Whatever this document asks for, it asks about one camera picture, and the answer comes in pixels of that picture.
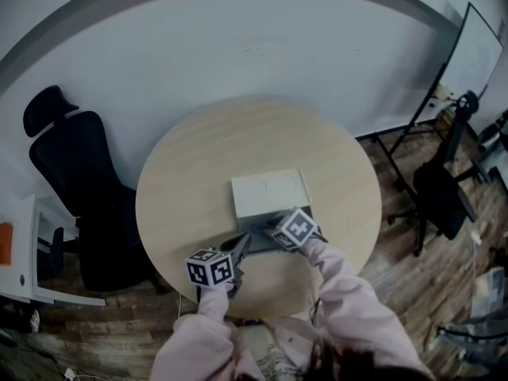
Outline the black office chair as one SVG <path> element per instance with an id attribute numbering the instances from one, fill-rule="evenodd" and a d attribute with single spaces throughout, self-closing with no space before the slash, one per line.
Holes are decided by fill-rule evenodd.
<path id="1" fill-rule="evenodd" d="M 461 181 L 475 174 L 475 169 L 472 167 L 454 177 L 445 165 L 455 159 L 466 124 L 479 109 L 478 97 L 469 90 L 455 102 L 455 107 L 455 117 L 446 139 L 441 142 L 434 157 L 414 172 L 411 186 L 403 178 L 393 158 L 388 158 L 398 176 L 397 187 L 408 193 L 415 208 L 388 216 L 387 223 L 392 225 L 403 217 L 415 217 L 419 220 L 418 247 L 414 250 L 415 256 L 420 256 L 424 248 L 429 222 L 437 228 L 439 236 L 443 235 L 452 240 L 466 219 L 472 222 L 477 219 L 467 195 L 460 186 Z"/>
<path id="2" fill-rule="evenodd" d="M 114 169 L 102 119 L 54 85 L 27 105 L 23 126 L 35 140 L 30 160 L 76 219 L 79 235 L 68 250 L 79 255 L 84 287 L 119 291 L 148 280 L 166 294 L 140 239 L 137 193 Z"/>

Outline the white box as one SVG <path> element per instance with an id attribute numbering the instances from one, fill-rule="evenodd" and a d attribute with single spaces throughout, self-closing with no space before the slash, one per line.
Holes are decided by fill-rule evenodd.
<path id="1" fill-rule="evenodd" d="M 294 208 L 304 210 L 314 220 L 310 192 L 300 168 L 235 177 L 231 187 L 238 229 L 252 236 L 251 254 L 298 251 L 270 241 L 263 229 L 276 214 Z"/>

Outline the grey floor equipment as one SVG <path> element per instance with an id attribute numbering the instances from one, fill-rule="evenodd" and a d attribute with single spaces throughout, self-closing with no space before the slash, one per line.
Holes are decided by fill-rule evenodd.
<path id="1" fill-rule="evenodd" d="M 489 183 L 491 170 L 497 167 L 497 162 L 505 153 L 508 154 L 508 109 L 480 133 L 478 145 L 482 152 L 479 161 L 479 181 Z"/>

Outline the person's torso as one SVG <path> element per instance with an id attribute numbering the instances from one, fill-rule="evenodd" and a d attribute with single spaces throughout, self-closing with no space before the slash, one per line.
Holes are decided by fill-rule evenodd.
<path id="1" fill-rule="evenodd" d="M 303 381 L 313 344 L 323 332 L 309 321 L 285 317 L 251 321 L 237 334 L 266 381 Z"/>

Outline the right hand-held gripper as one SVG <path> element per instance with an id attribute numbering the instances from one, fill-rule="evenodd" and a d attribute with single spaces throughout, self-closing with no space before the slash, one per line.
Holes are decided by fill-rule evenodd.
<path id="1" fill-rule="evenodd" d="M 309 239 L 325 241 L 318 224 L 300 208 L 276 214 L 266 226 L 263 235 L 286 250 L 299 250 Z"/>

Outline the whiteboard on black stand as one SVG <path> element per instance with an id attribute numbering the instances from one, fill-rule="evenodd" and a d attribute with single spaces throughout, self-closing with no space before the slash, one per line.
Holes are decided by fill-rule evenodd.
<path id="1" fill-rule="evenodd" d="M 406 136 L 420 133 L 417 125 L 436 121 L 445 110 L 455 110 L 455 102 L 467 91 L 474 92 L 478 99 L 481 99 L 503 52 L 504 45 L 493 28 L 469 2 L 451 53 L 441 65 L 428 93 L 402 134 L 389 148 L 384 146 L 379 136 L 371 137 L 374 142 L 379 143 L 387 160 L 392 157 L 394 161 L 394 154 Z M 444 84 L 452 93 L 447 102 L 438 101 L 434 97 L 438 83 Z"/>

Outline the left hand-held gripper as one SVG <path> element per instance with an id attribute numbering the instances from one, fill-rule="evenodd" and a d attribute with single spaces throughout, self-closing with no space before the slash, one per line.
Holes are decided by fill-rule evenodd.
<path id="1" fill-rule="evenodd" d="M 226 285 L 228 298 L 235 298 L 242 284 L 241 261 L 248 255 L 250 233 L 241 233 L 219 248 L 200 249 L 185 260 L 189 282 L 202 289 Z"/>

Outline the brown wooden block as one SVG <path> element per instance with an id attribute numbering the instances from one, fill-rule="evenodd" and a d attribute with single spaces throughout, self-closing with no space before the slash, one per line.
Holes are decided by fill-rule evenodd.
<path id="1" fill-rule="evenodd" d="M 13 226 L 8 222 L 0 223 L 0 266 L 11 265 Z"/>

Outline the person's left forearm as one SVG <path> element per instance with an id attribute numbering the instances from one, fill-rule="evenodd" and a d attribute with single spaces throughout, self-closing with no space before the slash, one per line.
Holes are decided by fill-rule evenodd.
<path id="1" fill-rule="evenodd" d="M 232 329 L 224 286 L 204 290 L 198 312 L 181 317 L 156 355 L 150 381 L 232 381 Z"/>

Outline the person's right forearm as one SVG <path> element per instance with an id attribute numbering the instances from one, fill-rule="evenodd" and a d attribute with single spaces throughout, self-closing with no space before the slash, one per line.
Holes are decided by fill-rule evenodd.
<path id="1" fill-rule="evenodd" d="M 318 239 L 302 247 L 321 272 L 325 329 L 340 350 L 341 370 L 357 380 L 434 381 L 397 315 L 333 246 Z"/>

